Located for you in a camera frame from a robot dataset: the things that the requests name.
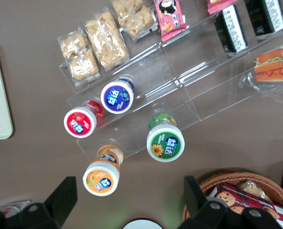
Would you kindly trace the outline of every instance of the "green yogurt bottle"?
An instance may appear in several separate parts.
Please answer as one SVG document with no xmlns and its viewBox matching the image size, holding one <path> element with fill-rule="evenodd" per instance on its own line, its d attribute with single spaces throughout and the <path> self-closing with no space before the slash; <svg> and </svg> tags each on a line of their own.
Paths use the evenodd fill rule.
<svg viewBox="0 0 283 229">
<path fill-rule="evenodd" d="M 147 150 L 152 158 L 171 162 L 181 156 L 184 148 L 184 137 L 171 115 L 157 114 L 150 120 Z"/>
</svg>

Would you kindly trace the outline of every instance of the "red cookie box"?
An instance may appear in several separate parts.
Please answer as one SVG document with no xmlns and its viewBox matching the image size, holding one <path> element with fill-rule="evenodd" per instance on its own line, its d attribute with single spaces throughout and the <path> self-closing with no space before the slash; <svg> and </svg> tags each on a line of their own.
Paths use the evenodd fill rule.
<svg viewBox="0 0 283 229">
<path fill-rule="evenodd" d="M 230 209 L 238 214 L 242 214 L 245 208 L 261 208 L 269 212 L 283 228 L 283 207 L 277 204 L 226 183 L 218 184 L 209 196 L 224 200 Z"/>
</svg>

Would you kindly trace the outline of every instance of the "pink snack package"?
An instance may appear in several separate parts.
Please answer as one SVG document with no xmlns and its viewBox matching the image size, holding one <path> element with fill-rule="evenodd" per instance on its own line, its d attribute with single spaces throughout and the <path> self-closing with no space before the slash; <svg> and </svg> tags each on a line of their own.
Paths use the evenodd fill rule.
<svg viewBox="0 0 283 229">
<path fill-rule="evenodd" d="M 162 42 L 186 29 L 185 16 L 179 0 L 154 0 L 154 5 L 160 23 Z"/>
<path fill-rule="evenodd" d="M 207 0 L 208 12 L 209 14 L 219 12 L 236 1 L 237 0 Z"/>
</svg>

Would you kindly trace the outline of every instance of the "snack display rack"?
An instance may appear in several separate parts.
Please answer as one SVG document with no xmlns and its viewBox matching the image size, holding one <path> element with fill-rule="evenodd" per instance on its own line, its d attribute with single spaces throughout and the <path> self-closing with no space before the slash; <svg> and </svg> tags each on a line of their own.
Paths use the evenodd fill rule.
<svg viewBox="0 0 283 229">
<path fill-rule="evenodd" d="M 151 31 L 137 42 L 122 33 L 131 59 L 114 70 L 104 72 L 68 99 L 71 107 L 84 101 L 100 102 L 103 87 L 120 77 L 130 78 L 135 86 L 134 102 L 124 114 L 105 111 L 94 133 L 77 143 L 90 161 L 97 150 L 108 144 L 121 148 L 128 158 L 146 148 L 148 122 L 159 113 L 172 115 L 179 129 L 184 130 L 228 107 L 258 93 L 247 81 L 253 73 L 253 60 L 283 44 L 283 30 L 259 40 L 245 7 L 236 2 L 248 48 L 226 53 L 217 34 L 213 16 L 195 23 L 189 15 L 198 13 L 199 1 L 180 1 L 188 28 L 168 42 L 162 43 L 159 30 Z M 65 65 L 60 69 L 67 75 Z"/>
</svg>

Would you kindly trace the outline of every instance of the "hot dog bun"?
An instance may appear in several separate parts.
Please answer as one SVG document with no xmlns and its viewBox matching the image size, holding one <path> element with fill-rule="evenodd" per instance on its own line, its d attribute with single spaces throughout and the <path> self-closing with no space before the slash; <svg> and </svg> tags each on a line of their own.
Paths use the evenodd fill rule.
<svg viewBox="0 0 283 229">
<path fill-rule="evenodd" d="M 257 57 L 257 62 L 263 63 L 276 57 L 283 57 L 283 49 L 277 49 L 271 52 L 266 52 Z"/>
<path fill-rule="evenodd" d="M 280 82 L 283 81 L 283 68 L 273 71 L 264 72 L 261 75 L 255 76 L 258 82 Z"/>
<path fill-rule="evenodd" d="M 256 73 L 264 73 L 283 68 L 283 61 L 273 61 L 266 64 L 257 65 L 254 67 Z"/>
<path fill-rule="evenodd" d="M 264 73 L 283 68 L 283 48 L 264 53 L 257 57 L 256 73 Z"/>
</svg>

